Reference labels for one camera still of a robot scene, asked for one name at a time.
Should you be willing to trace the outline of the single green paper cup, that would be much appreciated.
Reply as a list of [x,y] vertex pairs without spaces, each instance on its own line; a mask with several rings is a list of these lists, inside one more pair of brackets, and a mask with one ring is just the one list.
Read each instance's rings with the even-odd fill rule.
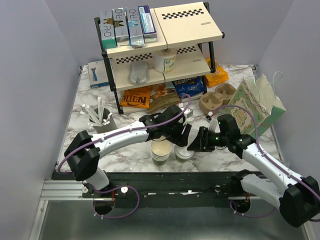
[[186,146],[180,147],[176,145],[174,147],[174,153],[175,153],[175,158],[178,161],[186,162],[194,155],[195,152],[193,150],[188,150]]

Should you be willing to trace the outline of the stack of green paper cups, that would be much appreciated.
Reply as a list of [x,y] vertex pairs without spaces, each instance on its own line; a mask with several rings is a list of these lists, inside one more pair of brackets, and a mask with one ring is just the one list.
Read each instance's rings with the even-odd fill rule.
[[150,156],[156,166],[166,163],[172,150],[172,144],[168,140],[152,141],[150,144]]

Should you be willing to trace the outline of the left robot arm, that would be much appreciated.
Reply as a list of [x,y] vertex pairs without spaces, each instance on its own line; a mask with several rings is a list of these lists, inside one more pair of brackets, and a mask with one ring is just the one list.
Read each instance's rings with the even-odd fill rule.
[[85,130],[79,132],[64,152],[64,160],[77,182],[86,181],[99,197],[104,198],[110,194],[111,185],[107,173],[98,167],[101,158],[124,147],[161,137],[185,147],[191,128],[183,110],[172,105],[161,113],[143,115],[116,130],[93,135]]

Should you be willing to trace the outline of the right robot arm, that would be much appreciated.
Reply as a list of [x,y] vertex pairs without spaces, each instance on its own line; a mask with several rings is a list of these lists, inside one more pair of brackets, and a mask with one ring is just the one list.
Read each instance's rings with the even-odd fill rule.
[[212,152],[216,147],[227,147],[239,158],[257,168],[264,176],[259,178],[247,170],[241,171],[230,183],[230,191],[241,196],[245,192],[265,200],[277,208],[284,220],[299,227],[320,213],[320,189],[312,177],[302,177],[267,153],[248,134],[241,134],[230,114],[217,119],[219,133],[200,127],[187,149],[194,152]]

